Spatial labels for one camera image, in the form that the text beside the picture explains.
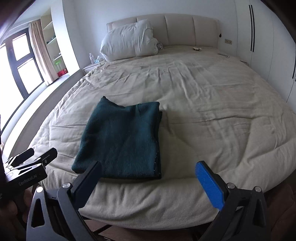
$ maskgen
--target hand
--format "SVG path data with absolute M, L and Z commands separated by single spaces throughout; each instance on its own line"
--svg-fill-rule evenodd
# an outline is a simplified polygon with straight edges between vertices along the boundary
M 32 202 L 32 194 L 30 190 L 25 190 L 24 192 L 24 202 L 25 205 L 28 207 L 27 210 L 23 213 L 23 221 L 27 223 L 28 220 L 28 214 Z M 2 221 L 7 226 L 7 231 L 10 232 L 14 237 L 17 237 L 18 239 L 22 240 L 24 238 L 24 230 L 20 230 L 20 222 L 17 219 L 17 206 L 13 201 L 9 201 L 9 203 L 3 207 L 0 208 L 0 216 L 2 218 Z

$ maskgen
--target white wardrobe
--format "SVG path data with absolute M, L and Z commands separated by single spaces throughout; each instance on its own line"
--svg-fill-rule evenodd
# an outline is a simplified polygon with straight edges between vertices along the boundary
M 235 4 L 237 57 L 267 80 L 296 112 L 294 40 L 280 19 L 260 0 L 235 0 Z

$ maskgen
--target zebra print item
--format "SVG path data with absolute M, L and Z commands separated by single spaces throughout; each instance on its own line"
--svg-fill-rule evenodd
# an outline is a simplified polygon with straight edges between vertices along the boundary
M 158 50 L 163 50 L 163 44 L 162 42 L 158 42 L 156 47 L 158 48 Z

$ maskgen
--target window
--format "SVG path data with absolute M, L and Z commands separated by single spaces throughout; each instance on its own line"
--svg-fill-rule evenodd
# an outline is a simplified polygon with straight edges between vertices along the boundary
M 28 28 L 3 41 L 0 45 L 0 63 L 0 129 L 3 131 L 22 102 L 44 82 Z

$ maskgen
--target ceiling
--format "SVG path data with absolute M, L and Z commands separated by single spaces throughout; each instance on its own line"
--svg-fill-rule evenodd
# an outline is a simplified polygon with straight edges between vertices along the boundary
M 56 0 L 36 0 L 24 13 L 16 20 L 14 26 L 23 24 L 26 21 L 32 21 L 40 18 L 50 9 L 52 3 Z

